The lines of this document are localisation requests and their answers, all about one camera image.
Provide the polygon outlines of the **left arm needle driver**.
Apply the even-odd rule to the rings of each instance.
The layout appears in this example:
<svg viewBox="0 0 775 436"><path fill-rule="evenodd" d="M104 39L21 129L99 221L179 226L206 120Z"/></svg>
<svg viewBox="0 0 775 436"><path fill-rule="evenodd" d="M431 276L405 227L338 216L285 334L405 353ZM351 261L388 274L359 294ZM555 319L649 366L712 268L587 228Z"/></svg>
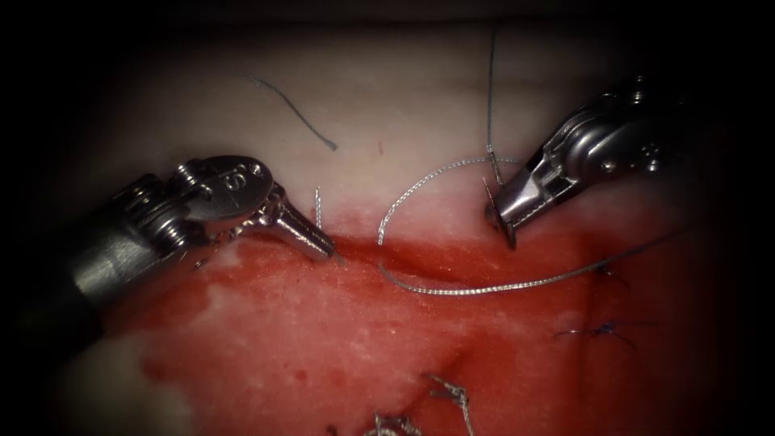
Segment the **left arm needle driver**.
<svg viewBox="0 0 775 436"><path fill-rule="evenodd" d="M111 204L159 252L217 246L238 236L274 185L258 159L222 155L191 159L167 178L145 174Z"/></svg>

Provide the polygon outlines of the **left arm needle driver jaw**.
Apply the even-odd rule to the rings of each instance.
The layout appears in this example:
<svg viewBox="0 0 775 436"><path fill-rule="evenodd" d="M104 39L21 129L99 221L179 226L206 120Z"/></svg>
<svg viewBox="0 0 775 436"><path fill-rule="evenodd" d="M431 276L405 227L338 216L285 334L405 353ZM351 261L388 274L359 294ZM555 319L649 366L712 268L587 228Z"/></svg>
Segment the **left arm needle driver jaw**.
<svg viewBox="0 0 775 436"><path fill-rule="evenodd" d="M288 202L281 202L274 221L274 235L314 262L327 262L334 243L319 227Z"/></svg>

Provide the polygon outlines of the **right arm needle driver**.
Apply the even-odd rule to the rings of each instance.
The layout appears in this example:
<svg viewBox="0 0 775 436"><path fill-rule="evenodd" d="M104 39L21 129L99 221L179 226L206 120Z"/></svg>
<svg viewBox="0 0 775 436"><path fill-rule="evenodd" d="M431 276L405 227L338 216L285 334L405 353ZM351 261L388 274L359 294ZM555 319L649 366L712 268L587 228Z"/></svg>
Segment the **right arm needle driver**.
<svg viewBox="0 0 775 436"><path fill-rule="evenodd" d="M643 75L628 78L574 110L525 168L550 195L655 171L672 152L684 115L680 87Z"/></svg>

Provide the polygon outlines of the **right arm needle driver jaw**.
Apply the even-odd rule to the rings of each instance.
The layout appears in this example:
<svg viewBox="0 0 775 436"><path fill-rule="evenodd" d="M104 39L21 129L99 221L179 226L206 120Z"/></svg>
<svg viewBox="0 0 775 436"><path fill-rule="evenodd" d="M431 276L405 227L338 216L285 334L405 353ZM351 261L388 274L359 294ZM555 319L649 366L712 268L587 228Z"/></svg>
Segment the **right arm needle driver jaw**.
<svg viewBox="0 0 775 436"><path fill-rule="evenodd" d="M578 196L583 191L582 185L568 186L557 192L537 183L522 183L515 187L515 214L512 219L512 229L519 230L541 216L546 215L552 208Z"/></svg>
<svg viewBox="0 0 775 436"><path fill-rule="evenodd" d="M501 223L527 223L547 205L548 199L532 173L520 171L493 196L493 210Z"/></svg>

